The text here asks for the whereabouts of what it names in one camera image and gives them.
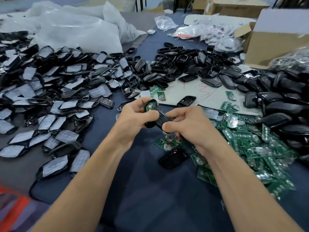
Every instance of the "blue tablecloth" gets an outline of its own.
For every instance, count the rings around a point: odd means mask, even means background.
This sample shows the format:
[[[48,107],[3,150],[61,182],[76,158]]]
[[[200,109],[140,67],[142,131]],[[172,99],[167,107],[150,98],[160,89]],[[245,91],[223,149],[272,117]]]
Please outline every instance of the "blue tablecloth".
[[[183,24],[181,13],[170,17],[176,24]],[[134,55],[153,61],[164,42],[185,48],[206,47],[197,39],[186,42],[167,36],[173,30],[155,30],[157,32],[149,35]],[[120,91],[113,93],[111,99],[115,101],[114,109],[98,106],[93,110],[94,120],[83,142],[90,152],[94,152],[108,134],[116,122],[118,105],[126,100]],[[173,109],[170,106],[159,108],[164,113]],[[117,231],[233,231],[227,211],[222,208],[218,188],[197,178],[197,167],[191,160],[170,171],[158,164],[165,152],[154,141],[161,137],[163,134],[157,127],[143,129],[136,136],[117,168],[101,222]],[[309,171],[294,163],[289,174],[297,191],[290,191],[280,204],[305,231],[309,231]],[[62,173],[39,181],[32,193],[37,199],[53,203],[70,180],[67,172]]]

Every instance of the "table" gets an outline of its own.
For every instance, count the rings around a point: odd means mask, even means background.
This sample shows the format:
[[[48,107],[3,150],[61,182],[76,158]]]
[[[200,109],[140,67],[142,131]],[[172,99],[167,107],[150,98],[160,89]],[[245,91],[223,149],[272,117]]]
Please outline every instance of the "table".
[[[169,16],[176,24],[183,24],[182,13]],[[205,44],[196,39],[194,42],[176,41],[167,36],[173,30],[155,30],[157,32],[148,36],[133,56],[141,55],[152,61],[164,42],[185,48],[205,48]],[[115,101],[115,107],[125,101],[120,91],[113,93],[111,99]],[[173,107],[160,105],[159,109],[165,113]],[[93,110],[94,121],[85,136],[84,148],[91,153],[95,151],[114,125],[116,114],[116,108],[108,110],[97,106]],[[101,222],[117,231],[234,231],[227,211],[222,209],[218,188],[197,178],[197,167],[192,161],[173,170],[158,165],[158,159],[165,154],[154,144],[160,137],[163,134],[157,127],[143,129],[136,136],[132,148],[124,154],[117,168]],[[296,162],[288,173],[297,191],[290,191],[280,204],[305,231],[309,231],[309,171]],[[40,181],[32,193],[37,199],[51,204],[70,180],[68,172],[62,173]]]

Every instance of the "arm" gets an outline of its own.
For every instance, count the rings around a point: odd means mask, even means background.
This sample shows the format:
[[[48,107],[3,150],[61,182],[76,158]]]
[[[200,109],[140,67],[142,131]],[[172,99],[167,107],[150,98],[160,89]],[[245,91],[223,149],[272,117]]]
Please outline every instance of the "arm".
[[[123,154],[157,111],[140,113],[150,99],[143,97],[123,107],[107,137],[31,232],[91,232],[100,220],[106,197]]]
[[[211,166],[235,231],[303,231],[210,123],[201,107],[174,109],[163,130],[195,144]]]

